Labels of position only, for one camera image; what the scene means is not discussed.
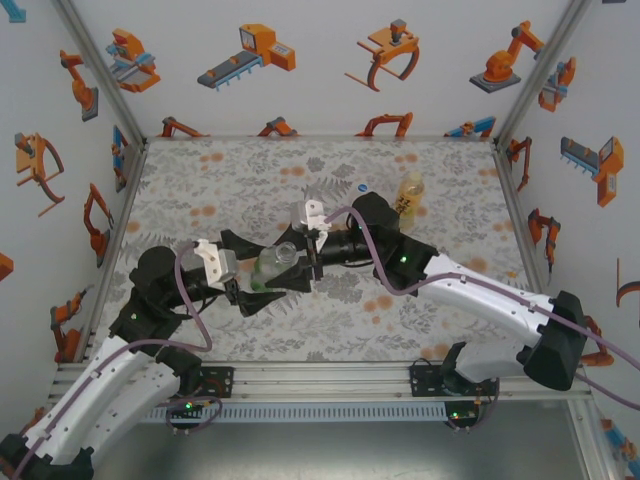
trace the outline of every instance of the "floral tablecloth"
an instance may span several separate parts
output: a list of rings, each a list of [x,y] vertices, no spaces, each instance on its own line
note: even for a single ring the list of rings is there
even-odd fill
[[[273,243],[291,202],[314,198],[329,213],[366,184],[390,202],[418,170],[426,194],[409,234],[499,281],[528,288],[489,143],[346,139],[156,141],[149,154],[111,279],[94,351],[126,303],[128,275],[154,245],[216,240],[230,228]],[[186,268],[200,266],[190,255]],[[241,262],[248,288],[251,261]],[[203,313],[214,339],[207,360],[388,361],[443,358],[451,344],[504,332],[424,294],[392,297],[372,269],[325,269],[313,293],[290,292],[243,318],[226,299]],[[201,343],[192,321],[172,337]]]

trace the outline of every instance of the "yellow bottle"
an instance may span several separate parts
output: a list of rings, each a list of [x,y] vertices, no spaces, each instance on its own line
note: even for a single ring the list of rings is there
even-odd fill
[[[398,188],[395,210],[400,215],[400,231],[413,227],[418,207],[424,195],[424,182],[420,172],[409,172]]]

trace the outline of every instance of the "glass bottle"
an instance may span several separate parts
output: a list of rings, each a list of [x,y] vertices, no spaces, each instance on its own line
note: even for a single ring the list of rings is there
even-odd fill
[[[251,289],[254,292],[268,292],[265,286],[269,280],[277,277],[296,262],[296,246],[291,242],[272,245],[263,249],[251,272]]]

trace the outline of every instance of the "clear plastic bottle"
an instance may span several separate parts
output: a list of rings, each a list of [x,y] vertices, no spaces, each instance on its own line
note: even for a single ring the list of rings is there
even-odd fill
[[[394,207],[400,215],[400,231],[405,232],[413,227],[423,195],[422,174],[420,172],[407,173],[398,188]]]
[[[272,245],[263,249],[251,272],[251,289],[254,292],[268,292],[265,286],[272,278],[293,267],[296,262],[296,246],[291,242]]]

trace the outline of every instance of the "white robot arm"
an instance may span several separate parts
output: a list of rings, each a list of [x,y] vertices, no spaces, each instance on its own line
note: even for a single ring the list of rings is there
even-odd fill
[[[511,334],[510,341],[452,347],[441,372],[453,393],[467,391],[469,385],[488,378],[523,373],[550,388],[570,388],[585,337],[550,320],[541,310],[553,308],[553,313],[584,325],[576,297],[561,292],[552,299],[479,275],[401,234],[397,214],[380,197],[370,195],[354,203],[358,223],[366,223],[366,231],[371,231],[369,239],[355,222],[349,230],[329,232],[320,202],[296,205],[292,226],[276,243],[290,241],[307,255],[290,271],[267,282],[267,287],[310,291],[311,280],[322,278],[323,267],[371,259],[373,246],[382,262],[385,279],[381,281],[389,282],[396,293],[410,293],[411,286],[422,284],[421,294],[459,307]],[[285,295],[242,292],[235,281],[237,261],[257,256],[262,248],[230,231],[221,232],[219,242],[196,242],[194,251],[203,258],[204,267],[182,272],[190,299],[206,301],[224,295],[249,316]],[[24,480],[92,478],[92,461],[103,458],[151,408],[197,388],[199,358],[168,347],[127,351],[101,371],[97,368],[131,342],[168,339],[181,321],[189,318],[170,310],[183,303],[172,282],[174,260],[175,255],[166,247],[154,247],[143,254],[130,276],[135,284],[131,299],[112,325],[112,335],[80,378],[58,405],[27,431],[26,438],[9,435],[0,442],[0,457],[13,468],[31,455]]]

